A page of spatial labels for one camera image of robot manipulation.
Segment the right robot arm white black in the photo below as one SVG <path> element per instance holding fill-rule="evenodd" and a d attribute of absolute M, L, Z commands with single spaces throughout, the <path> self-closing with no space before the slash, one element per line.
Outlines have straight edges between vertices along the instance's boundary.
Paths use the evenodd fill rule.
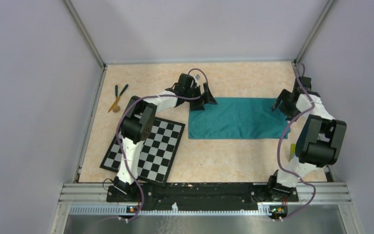
<path fill-rule="evenodd" d="M 311 78 L 296 78 L 293 90 L 283 89 L 271 107 L 273 111 L 279 109 L 289 123 L 299 117 L 306 119 L 293 157 L 269 178 L 266 195 L 272 201 L 290 194 L 301 178 L 335 164 L 339 157 L 347 124 L 329 114 L 320 95 L 311 88 Z"/>

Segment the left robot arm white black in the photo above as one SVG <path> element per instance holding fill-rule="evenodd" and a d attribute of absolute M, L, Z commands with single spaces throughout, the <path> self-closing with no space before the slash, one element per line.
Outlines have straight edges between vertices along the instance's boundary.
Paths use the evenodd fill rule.
<path fill-rule="evenodd" d="M 205 104 L 216 105 L 208 79 L 198 83 L 196 76 L 182 73 L 171 87 L 159 94 L 133 96 L 116 128 L 116 139 L 121 150 L 121 163 L 113 180 L 113 186 L 124 201 L 132 201 L 137 194 L 138 161 L 142 146 L 152 131 L 157 113 L 189 103 L 192 111 L 204 110 Z"/>

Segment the teal cloth napkin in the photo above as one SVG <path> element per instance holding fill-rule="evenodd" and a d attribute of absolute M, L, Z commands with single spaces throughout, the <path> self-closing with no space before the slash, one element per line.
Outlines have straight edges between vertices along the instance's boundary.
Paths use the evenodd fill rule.
<path fill-rule="evenodd" d="M 272 111 L 274 98 L 217 97 L 218 104 L 190 111 L 190 139 L 279 139 L 288 121 Z"/>

